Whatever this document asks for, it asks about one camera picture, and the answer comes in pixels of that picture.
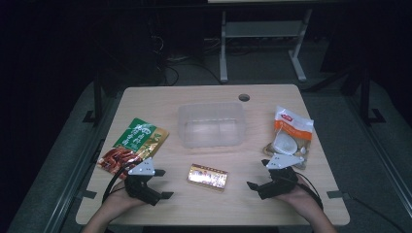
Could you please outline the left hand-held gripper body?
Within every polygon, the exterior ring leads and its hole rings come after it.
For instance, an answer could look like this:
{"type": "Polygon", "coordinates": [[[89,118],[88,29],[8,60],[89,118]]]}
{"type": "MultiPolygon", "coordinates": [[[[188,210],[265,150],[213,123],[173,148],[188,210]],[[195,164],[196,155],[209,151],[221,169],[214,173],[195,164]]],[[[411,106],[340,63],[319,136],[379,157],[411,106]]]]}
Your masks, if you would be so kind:
{"type": "Polygon", "coordinates": [[[155,176],[154,162],[145,159],[127,172],[124,180],[125,190],[132,198],[137,198],[155,206],[161,199],[159,192],[148,187],[148,181],[155,176]]]}

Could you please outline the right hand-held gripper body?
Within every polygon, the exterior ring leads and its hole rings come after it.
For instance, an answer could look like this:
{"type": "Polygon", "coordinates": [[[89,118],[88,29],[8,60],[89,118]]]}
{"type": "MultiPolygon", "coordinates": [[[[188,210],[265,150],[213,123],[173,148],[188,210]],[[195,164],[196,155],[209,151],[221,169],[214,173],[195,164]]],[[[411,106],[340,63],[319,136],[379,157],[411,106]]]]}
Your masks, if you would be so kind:
{"type": "Polygon", "coordinates": [[[271,182],[259,185],[257,193],[264,200],[280,194],[289,193],[297,184],[298,178],[292,168],[303,161],[302,157],[275,153],[265,167],[272,179],[271,182]]]}

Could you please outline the white and orange packet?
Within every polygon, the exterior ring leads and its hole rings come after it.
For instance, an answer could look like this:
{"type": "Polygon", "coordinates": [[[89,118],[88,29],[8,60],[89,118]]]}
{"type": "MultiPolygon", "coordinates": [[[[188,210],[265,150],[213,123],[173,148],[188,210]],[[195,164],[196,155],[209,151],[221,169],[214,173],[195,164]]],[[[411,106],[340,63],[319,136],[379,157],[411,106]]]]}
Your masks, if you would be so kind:
{"type": "Polygon", "coordinates": [[[263,153],[292,155],[299,158],[295,167],[306,168],[314,132],[314,120],[294,113],[281,106],[274,116],[274,139],[263,148],[263,153]]]}

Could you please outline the green snack packet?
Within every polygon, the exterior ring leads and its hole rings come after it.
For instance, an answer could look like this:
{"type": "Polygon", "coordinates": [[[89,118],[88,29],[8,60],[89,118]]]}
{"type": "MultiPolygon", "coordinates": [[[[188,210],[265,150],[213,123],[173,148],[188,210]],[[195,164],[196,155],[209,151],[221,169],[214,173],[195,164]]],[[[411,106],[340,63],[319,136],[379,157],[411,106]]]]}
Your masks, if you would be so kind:
{"type": "Polygon", "coordinates": [[[97,166],[115,175],[121,168],[120,179],[138,163],[155,156],[169,132],[140,118],[134,118],[114,145],[97,160],[97,166]]]}

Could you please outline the gold foil box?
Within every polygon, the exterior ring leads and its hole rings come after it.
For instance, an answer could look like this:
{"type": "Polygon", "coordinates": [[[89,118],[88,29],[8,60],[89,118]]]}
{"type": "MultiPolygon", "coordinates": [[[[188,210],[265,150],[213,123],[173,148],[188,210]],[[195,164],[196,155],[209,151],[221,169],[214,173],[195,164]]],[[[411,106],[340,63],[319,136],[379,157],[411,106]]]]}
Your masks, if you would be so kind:
{"type": "Polygon", "coordinates": [[[189,168],[187,181],[218,191],[224,191],[227,177],[227,171],[199,164],[192,164],[189,168]]]}

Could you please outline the clear plastic container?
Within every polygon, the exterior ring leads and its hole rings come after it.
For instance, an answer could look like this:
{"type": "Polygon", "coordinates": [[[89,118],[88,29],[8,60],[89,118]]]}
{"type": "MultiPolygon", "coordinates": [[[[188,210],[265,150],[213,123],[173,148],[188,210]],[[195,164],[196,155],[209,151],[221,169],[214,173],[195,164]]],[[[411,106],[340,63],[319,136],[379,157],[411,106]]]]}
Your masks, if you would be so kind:
{"type": "Polygon", "coordinates": [[[237,146],[243,143],[245,132],[241,103],[198,103],[178,110],[178,134],[185,148],[237,146]]]}

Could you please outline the person's right hand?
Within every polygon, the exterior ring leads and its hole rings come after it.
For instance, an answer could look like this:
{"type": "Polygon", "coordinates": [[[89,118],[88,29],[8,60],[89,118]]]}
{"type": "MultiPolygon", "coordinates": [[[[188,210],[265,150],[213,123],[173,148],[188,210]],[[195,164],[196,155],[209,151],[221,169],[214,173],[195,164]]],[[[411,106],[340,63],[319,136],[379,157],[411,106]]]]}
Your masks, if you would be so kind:
{"type": "Polygon", "coordinates": [[[304,218],[314,217],[322,211],[317,201],[312,197],[309,187],[303,183],[298,183],[289,193],[276,196],[276,199],[291,205],[304,218]]]}

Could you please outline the person's left hand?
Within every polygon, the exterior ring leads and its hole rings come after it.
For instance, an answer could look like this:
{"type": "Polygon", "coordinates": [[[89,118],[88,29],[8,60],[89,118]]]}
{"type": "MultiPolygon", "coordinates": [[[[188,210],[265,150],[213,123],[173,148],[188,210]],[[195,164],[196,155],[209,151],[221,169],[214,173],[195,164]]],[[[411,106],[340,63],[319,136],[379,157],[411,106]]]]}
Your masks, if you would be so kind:
{"type": "Polygon", "coordinates": [[[101,206],[103,213],[109,219],[115,219],[132,208],[145,205],[145,202],[132,198],[125,190],[124,183],[118,183],[109,193],[101,206]]]}

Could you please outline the black metal stand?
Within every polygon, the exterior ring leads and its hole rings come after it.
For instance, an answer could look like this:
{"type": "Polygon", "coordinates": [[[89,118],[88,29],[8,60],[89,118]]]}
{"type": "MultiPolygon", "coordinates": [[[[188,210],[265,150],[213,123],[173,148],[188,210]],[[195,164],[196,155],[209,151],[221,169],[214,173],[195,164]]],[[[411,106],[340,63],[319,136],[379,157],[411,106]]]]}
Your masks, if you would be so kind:
{"type": "Polygon", "coordinates": [[[368,70],[363,68],[360,75],[360,117],[370,126],[372,123],[385,123],[386,120],[378,109],[369,108],[370,77],[368,70]]]}
{"type": "Polygon", "coordinates": [[[92,111],[87,111],[83,122],[92,123],[94,126],[99,124],[103,114],[102,105],[102,83],[100,73],[97,72],[93,79],[93,106],[92,111]]]}

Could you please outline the white metal table frame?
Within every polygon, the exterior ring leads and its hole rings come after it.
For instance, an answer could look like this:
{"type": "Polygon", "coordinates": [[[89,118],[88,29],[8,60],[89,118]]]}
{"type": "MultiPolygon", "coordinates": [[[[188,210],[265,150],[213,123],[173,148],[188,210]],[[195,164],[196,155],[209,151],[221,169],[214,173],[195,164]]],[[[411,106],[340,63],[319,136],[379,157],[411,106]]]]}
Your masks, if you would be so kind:
{"type": "Polygon", "coordinates": [[[222,12],[220,78],[222,83],[228,82],[226,64],[226,40],[237,38],[295,38],[296,43],[289,50],[289,58],[296,77],[300,82],[307,80],[299,61],[299,52],[309,25],[313,10],[308,9],[302,20],[280,21],[228,21],[226,11],[222,12]]]}

